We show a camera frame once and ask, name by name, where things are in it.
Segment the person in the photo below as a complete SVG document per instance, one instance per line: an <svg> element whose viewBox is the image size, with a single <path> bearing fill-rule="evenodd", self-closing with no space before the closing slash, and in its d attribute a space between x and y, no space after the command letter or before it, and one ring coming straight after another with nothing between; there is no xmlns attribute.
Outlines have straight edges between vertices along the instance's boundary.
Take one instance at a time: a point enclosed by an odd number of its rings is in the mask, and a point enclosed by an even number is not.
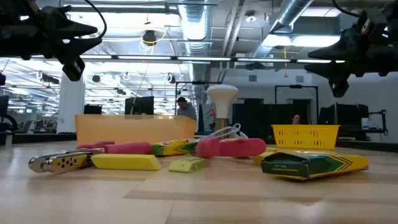
<svg viewBox="0 0 398 224"><path fill-rule="evenodd" d="M195 108L184 97L179 97L177 99L177 104L178 104L177 115L185 116L195 121L197 120L197 114Z"/></svg>

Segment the pink-handled chrome hole punch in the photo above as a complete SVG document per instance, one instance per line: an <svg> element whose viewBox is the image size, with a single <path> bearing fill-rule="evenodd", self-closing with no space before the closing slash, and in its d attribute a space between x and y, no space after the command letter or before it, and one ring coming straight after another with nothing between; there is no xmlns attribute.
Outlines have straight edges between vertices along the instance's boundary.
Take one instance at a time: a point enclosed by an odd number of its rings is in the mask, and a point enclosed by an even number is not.
<svg viewBox="0 0 398 224"><path fill-rule="evenodd" d="M62 151L56 152L55 154L32 157L28 166L30 170L36 173L66 172L95 166L91 157L97 154L152 155L152 146L148 142L116 144L114 141L101 141L93 144L80 145L72 151Z"/></svg>
<svg viewBox="0 0 398 224"><path fill-rule="evenodd" d="M195 154L204 157L253 157L266 151L266 143L258 138L206 138L198 142Z"/></svg>

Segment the silver ribbed ventilation duct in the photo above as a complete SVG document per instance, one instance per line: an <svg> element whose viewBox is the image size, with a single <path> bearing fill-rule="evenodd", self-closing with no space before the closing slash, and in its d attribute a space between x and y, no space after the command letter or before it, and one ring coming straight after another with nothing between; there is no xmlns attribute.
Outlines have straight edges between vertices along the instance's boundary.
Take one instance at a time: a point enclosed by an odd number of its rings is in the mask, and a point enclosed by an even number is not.
<svg viewBox="0 0 398 224"><path fill-rule="evenodd" d="M189 57L207 57L210 55L209 40L211 7L208 5L210 0L186 0L188 4L178 5L181 15L181 26L186 52ZM210 80L209 63L191 63L189 65L192 81L208 82ZM209 84L194 85L193 94L196 102L200 105L207 101L206 89Z"/></svg>

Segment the white square pillar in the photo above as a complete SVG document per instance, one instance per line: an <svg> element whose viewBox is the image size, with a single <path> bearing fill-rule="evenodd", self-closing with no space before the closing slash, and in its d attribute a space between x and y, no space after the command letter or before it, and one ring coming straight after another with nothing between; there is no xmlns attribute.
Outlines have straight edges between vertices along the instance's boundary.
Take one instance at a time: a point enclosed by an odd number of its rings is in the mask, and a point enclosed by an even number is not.
<svg viewBox="0 0 398 224"><path fill-rule="evenodd" d="M60 102L57 132L75 133L75 116L83 114L85 105L86 79L84 76L72 82L63 74L60 82Z"/></svg>

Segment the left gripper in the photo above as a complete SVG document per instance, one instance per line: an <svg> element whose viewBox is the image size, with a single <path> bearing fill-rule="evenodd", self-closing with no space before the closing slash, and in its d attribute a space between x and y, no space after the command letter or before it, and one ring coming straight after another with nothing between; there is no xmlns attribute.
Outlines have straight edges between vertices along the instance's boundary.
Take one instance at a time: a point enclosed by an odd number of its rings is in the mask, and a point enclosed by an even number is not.
<svg viewBox="0 0 398 224"><path fill-rule="evenodd" d="M102 43L102 38L72 39L98 31L96 27L70 20L66 13L72 9L71 5L45 6L41 14L25 20L17 15L0 14L0 57L57 58L68 79L80 81L85 69L80 55ZM63 39L72 40L65 44Z"/></svg>

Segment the black jointed stand arm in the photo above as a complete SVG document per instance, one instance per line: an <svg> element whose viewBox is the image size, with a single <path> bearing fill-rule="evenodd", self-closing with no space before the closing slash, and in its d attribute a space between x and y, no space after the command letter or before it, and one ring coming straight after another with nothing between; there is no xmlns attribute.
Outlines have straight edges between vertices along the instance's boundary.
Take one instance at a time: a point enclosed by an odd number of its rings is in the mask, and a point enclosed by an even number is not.
<svg viewBox="0 0 398 224"><path fill-rule="evenodd" d="M380 115L381 116L381 124L382 127L381 128L376 128L376 127L370 127L369 130L372 133L378 133L378 134L383 134L385 136L387 136L389 134L389 131L387 129L387 124L386 124L386 110L380 110L380 111L373 111L373 112L369 112L369 115Z"/></svg>

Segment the black metal frame stand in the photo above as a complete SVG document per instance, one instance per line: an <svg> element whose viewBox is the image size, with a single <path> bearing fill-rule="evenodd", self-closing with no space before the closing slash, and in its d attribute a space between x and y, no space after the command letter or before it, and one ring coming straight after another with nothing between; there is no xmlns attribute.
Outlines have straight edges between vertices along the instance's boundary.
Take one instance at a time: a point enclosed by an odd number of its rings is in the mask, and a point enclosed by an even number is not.
<svg viewBox="0 0 398 224"><path fill-rule="evenodd" d="M274 104L277 105L278 101L277 101L277 97L278 97L278 92L277 89L278 88L290 88L290 89L301 89L301 88L313 88L315 90L315 96L316 96L316 123L318 123L319 120L319 90L317 86L313 86L313 85L275 85L274 86Z"/></svg>
<svg viewBox="0 0 398 224"><path fill-rule="evenodd" d="M178 89L178 85L179 84L184 84L184 86L186 85L186 84L191 84L191 85L206 85L206 84L221 84L221 82L205 82L205 81L191 81L191 82L188 82L188 81L180 81L180 82L175 82L175 114L174 115L177 115L177 95L178 95L178 92L180 92L181 90L179 90Z"/></svg>

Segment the silver smooth ventilation duct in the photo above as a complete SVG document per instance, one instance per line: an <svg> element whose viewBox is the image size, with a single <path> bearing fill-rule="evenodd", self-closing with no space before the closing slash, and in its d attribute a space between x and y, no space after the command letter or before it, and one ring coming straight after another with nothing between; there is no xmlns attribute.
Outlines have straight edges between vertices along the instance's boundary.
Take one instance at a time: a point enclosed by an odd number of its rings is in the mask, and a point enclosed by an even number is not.
<svg viewBox="0 0 398 224"><path fill-rule="evenodd" d="M262 28L263 40L250 54L252 58L266 57L276 45L272 40L275 33L289 34L294 29L295 21L314 0L283 0L277 13L268 16Z"/></svg>

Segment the yellow green crayon box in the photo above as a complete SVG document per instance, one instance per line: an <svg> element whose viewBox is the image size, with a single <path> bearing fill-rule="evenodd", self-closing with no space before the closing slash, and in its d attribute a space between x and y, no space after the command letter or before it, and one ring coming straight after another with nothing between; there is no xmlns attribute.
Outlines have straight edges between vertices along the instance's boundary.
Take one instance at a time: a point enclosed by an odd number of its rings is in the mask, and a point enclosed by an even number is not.
<svg viewBox="0 0 398 224"><path fill-rule="evenodd" d="M152 145L152 154L155 156L193 154L198 142L198 139L179 139L156 143Z"/></svg>
<svg viewBox="0 0 398 224"><path fill-rule="evenodd" d="M260 164L263 173L297 180L341 175L369 169L367 157L337 151L275 152Z"/></svg>

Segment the orange translucent plastic bin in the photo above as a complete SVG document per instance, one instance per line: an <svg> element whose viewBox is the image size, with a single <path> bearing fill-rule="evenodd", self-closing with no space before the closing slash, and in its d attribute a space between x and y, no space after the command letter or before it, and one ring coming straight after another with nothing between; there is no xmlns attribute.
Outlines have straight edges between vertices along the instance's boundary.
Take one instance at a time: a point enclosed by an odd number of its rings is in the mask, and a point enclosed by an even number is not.
<svg viewBox="0 0 398 224"><path fill-rule="evenodd" d="M196 122L185 116L171 115L104 115L81 114L75 116L78 144L113 141L157 142L191 139Z"/></svg>

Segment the lime green printed eraser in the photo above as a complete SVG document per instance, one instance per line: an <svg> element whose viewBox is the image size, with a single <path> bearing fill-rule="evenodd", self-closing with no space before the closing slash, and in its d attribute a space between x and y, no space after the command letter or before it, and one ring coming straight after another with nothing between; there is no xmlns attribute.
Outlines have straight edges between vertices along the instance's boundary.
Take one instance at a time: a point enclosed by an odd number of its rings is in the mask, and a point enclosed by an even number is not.
<svg viewBox="0 0 398 224"><path fill-rule="evenodd" d="M172 161L169 165L169 171L192 173L208 166L209 160L201 157L186 157L177 161Z"/></svg>

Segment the yellow perforated plastic basket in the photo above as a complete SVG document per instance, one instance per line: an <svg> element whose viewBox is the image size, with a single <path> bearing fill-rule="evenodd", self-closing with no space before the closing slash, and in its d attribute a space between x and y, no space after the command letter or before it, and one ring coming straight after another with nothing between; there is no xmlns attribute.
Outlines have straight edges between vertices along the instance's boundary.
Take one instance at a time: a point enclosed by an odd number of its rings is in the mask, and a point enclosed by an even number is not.
<svg viewBox="0 0 398 224"><path fill-rule="evenodd" d="M286 149L334 150L339 125L273 124L276 146Z"/></svg>

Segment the white shade brass lamp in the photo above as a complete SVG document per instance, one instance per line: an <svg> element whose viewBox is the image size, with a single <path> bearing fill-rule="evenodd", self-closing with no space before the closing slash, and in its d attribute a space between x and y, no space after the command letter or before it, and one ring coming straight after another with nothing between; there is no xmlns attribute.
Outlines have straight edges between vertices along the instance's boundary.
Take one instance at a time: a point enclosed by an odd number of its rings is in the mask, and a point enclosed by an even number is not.
<svg viewBox="0 0 398 224"><path fill-rule="evenodd" d="M238 89L232 85L213 85L207 90L211 102L215 106L214 137L226 139L231 129L229 126L229 109L238 95Z"/></svg>

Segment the black desk equipment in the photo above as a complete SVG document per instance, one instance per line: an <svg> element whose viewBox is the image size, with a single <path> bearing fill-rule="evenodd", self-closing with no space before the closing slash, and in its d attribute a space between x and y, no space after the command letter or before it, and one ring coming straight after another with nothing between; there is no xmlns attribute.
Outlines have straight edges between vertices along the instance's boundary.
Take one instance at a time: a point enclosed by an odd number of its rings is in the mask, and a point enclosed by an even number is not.
<svg viewBox="0 0 398 224"><path fill-rule="evenodd" d="M320 109L318 124L339 125L339 138L355 138L358 141L365 141L367 135L362 130L361 120L363 118L369 118L368 106L335 103Z"/></svg>

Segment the bright ceiling light panel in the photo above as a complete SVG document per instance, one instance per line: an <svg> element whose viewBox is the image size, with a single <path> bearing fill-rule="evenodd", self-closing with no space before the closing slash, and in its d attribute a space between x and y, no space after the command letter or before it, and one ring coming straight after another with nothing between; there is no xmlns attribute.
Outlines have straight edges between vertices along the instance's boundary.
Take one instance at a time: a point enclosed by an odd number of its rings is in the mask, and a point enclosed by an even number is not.
<svg viewBox="0 0 398 224"><path fill-rule="evenodd" d="M295 46L295 47L327 47L335 44L339 35L276 35L270 34L263 41L266 47Z"/></svg>

